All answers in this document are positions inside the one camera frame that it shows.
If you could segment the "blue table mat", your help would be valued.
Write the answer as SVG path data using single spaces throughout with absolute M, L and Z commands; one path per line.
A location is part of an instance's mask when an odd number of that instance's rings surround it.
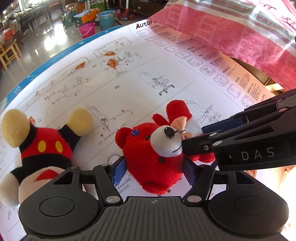
M 27 75 L 18 85 L 16 85 L 9 93 L 8 95 L 1 101 L 1 108 L 5 109 L 11 101 L 28 85 L 30 84 L 34 79 L 36 79 L 41 73 L 43 73 L 45 70 L 47 70 L 49 67 L 51 67 L 56 62 L 60 61 L 65 56 L 69 55 L 73 51 L 77 50 L 78 48 L 82 47 L 83 45 L 107 34 L 112 31 L 115 31 L 123 26 L 115 26 L 108 30 L 96 33 L 86 39 L 83 39 L 74 45 L 66 48 L 62 52 L 56 54 L 49 60 L 47 60 L 45 63 L 40 65 L 38 68 L 36 68 L 34 71 L 32 71 L 29 75 Z

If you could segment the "teal plastic bucket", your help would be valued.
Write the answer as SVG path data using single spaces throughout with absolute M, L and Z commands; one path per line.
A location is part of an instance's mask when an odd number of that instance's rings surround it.
M 115 10 L 102 11 L 96 15 L 96 19 L 99 22 L 101 31 L 108 30 L 115 25 Z

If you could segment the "pink checkered cloth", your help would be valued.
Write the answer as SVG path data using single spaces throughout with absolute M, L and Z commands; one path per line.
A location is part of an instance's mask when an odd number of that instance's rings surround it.
M 290 1 L 168 1 L 150 20 L 195 38 L 295 88 L 295 7 Z

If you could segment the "small wooden chair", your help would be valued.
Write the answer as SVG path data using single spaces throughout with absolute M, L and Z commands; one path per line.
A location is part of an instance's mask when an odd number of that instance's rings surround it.
M 8 65 L 14 60 L 19 60 L 21 51 L 16 40 L 9 40 L 1 45 L 1 64 L 4 70 L 8 70 Z

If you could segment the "white instruction sheet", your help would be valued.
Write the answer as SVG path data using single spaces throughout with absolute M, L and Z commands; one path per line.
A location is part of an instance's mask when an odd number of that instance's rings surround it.
M 159 24 L 140 21 L 73 51 L 28 84 L 1 114 L 16 108 L 35 126 L 60 128 L 74 109 L 93 118 L 73 153 L 82 169 L 121 155 L 116 131 L 166 115 L 181 99 L 200 126 L 228 118 L 273 94 L 222 52 Z

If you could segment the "red bear plush toy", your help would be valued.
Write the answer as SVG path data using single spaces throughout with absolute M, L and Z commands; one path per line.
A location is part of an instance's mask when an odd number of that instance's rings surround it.
M 183 174 L 182 141 L 203 134 L 183 100 L 166 105 L 167 117 L 155 113 L 151 123 L 122 127 L 115 135 L 126 168 L 151 194 L 165 194 Z

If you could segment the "Mickey Mouse plush toy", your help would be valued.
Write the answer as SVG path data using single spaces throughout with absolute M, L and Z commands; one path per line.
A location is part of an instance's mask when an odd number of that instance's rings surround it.
M 91 113 L 84 108 L 74 110 L 60 129 L 36 127 L 17 109 L 6 112 L 3 137 L 9 146 L 20 150 L 22 165 L 1 182 L 1 202 L 14 208 L 70 168 L 79 140 L 91 127 Z

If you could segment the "pink plastic bucket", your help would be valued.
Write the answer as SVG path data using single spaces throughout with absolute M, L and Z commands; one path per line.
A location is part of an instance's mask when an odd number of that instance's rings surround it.
M 95 34 L 95 23 L 86 23 L 79 27 L 80 35 L 86 39 Z

